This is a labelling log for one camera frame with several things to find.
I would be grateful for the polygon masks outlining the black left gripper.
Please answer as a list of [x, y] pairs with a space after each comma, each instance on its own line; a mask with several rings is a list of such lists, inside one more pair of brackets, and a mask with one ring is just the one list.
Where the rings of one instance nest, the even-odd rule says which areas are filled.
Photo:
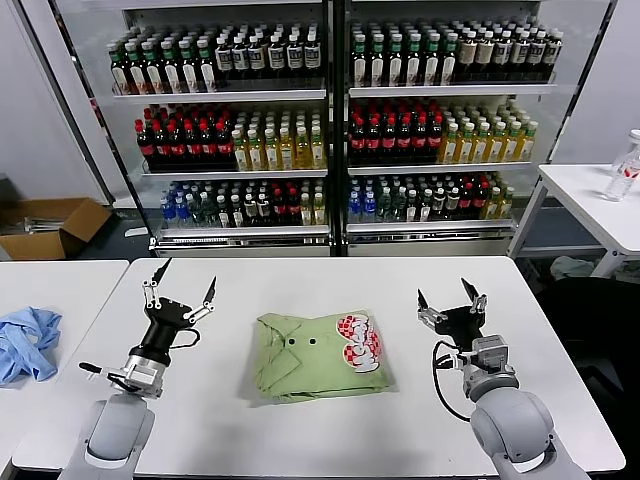
[[191, 309], [166, 297], [159, 297], [158, 286], [171, 263], [168, 258], [158, 267], [149, 280], [142, 282], [145, 298], [144, 312], [150, 325], [139, 344], [139, 355], [143, 358], [168, 358], [169, 351], [179, 331], [186, 330], [215, 310], [213, 299], [216, 293], [214, 277], [202, 304]]

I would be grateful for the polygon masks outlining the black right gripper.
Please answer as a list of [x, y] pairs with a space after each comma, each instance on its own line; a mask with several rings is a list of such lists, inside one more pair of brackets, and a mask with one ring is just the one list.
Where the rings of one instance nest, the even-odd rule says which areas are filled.
[[471, 350], [472, 342], [482, 337], [484, 314], [488, 297], [480, 294], [476, 287], [462, 278], [461, 282], [471, 301], [471, 306], [460, 306], [442, 312], [431, 307], [422, 291], [417, 290], [417, 317], [426, 326], [435, 326], [435, 332], [449, 336], [459, 350]]

